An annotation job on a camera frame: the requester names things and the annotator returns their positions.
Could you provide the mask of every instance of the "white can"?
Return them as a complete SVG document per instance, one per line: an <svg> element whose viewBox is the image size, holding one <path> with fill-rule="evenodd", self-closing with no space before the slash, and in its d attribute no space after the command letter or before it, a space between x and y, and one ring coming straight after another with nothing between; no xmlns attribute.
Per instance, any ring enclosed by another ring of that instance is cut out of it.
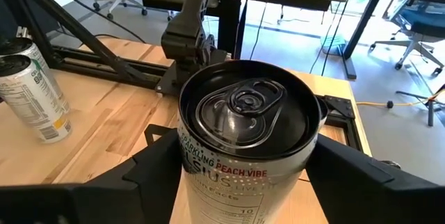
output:
<svg viewBox="0 0 445 224"><path fill-rule="evenodd" d="M312 91L278 67L228 61L184 84L179 114L192 223L274 223L315 148Z"/></svg>
<svg viewBox="0 0 445 224"><path fill-rule="evenodd" d="M71 124L45 73L24 55L0 58L0 97L44 143L71 132Z"/></svg>
<svg viewBox="0 0 445 224"><path fill-rule="evenodd" d="M55 80L47 62L43 58L42 53L38 49L37 45L28 38L12 38L6 43L0 45L0 58L8 55L25 55L34 61L35 65L38 66L48 78L50 85L55 91L58 101L62 105L63 110L68 113L70 111L70 104L63 96L62 90L60 89L57 81Z"/></svg>

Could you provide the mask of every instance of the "chair wheel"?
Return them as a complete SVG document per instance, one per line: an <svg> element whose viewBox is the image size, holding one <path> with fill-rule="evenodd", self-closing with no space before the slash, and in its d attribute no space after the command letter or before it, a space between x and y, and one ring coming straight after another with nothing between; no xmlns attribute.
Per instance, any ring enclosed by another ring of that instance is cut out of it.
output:
<svg viewBox="0 0 445 224"><path fill-rule="evenodd" d="M402 63L396 63L396 66L394 67L396 70L400 70L402 68Z"/></svg>
<svg viewBox="0 0 445 224"><path fill-rule="evenodd" d="M441 69L440 67L438 67L438 68L436 68L436 69L434 70L433 74L438 75L438 74L440 74L441 72L442 72L442 69Z"/></svg>
<svg viewBox="0 0 445 224"><path fill-rule="evenodd" d="M99 5L97 2L94 2L94 3L92 4L92 7L95 8L96 12L99 12L99 11L100 11L100 5Z"/></svg>

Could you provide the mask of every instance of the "wooden table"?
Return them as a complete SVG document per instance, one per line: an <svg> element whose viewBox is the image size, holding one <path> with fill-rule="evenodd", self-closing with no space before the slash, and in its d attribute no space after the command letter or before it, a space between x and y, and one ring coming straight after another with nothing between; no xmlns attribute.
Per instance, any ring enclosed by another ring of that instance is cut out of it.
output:
<svg viewBox="0 0 445 224"><path fill-rule="evenodd" d="M162 48L138 42L102 41L116 54L134 60L171 64ZM316 94L351 99L364 152L371 155L353 92L347 81L292 72ZM146 147L148 124L175 127L177 99L153 90L54 70L72 106L73 132L65 140L41 144L5 103L0 104L0 185L86 182ZM342 129L324 126L321 133L345 143ZM298 181L277 223L326 223L309 182ZM190 223L181 182L171 223Z"/></svg>

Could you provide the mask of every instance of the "gray floor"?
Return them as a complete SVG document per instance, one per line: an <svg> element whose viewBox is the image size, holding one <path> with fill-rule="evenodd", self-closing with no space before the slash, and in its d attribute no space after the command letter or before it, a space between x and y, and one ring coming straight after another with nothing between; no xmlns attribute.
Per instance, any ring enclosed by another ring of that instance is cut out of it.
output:
<svg viewBox="0 0 445 224"><path fill-rule="evenodd" d="M92 4L92 0L82 1L88 5ZM129 33L97 15L85 16L88 11L76 4L68 4L66 8L76 18L87 17L82 24L94 34L109 33L120 38L134 40ZM149 10L148 16L143 17L137 8L119 6L113 14L115 21L140 35L146 42L160 44L161 34L167 25L165 12ZM217 25L215 18L211 17L204 22L206 31L214 35L217 35ZM246 27L242 58L250 57L256 34L256 27ZM67 47L78 47L80 44L77 39L66 35L59 35L52 42ZM318 38L263 29L260 32L253 59L308 72L319 48ZM423 81L431 80L437 84L440 83L438 81L443 81L445 74L435 79L422 74L422 70L433 70L435 66L432 63L424 65L423 61L415 55L412 57L413 62L419 63L420 59L419 67L422 68L416 69L414 65L407 65L407 68L396 71L394 63L401 54L403 54L403 48L388 50L385 47L378 47L370 54L366 44L361 44L356 48L353 60L358 79L351 82L351 86L357 101L386 102L391 99L394 102L411 102L411 98L395 95L394 92L404 90L426 94L429 90L436 88L425 87L425 84L422 84ZM314 74L321 73L323 61L324 55L315 65ZM343 63L339 57L328 58L325 76L345 79ZM442 140L445 128L437 117L435 126L428 127L427 111L422 105L394 107L392 110L360 106L359 112L375 158L396 161L403 170L409 173L438 184L445 184L445 160L442 158L445 155L445 141Z"/></svg>

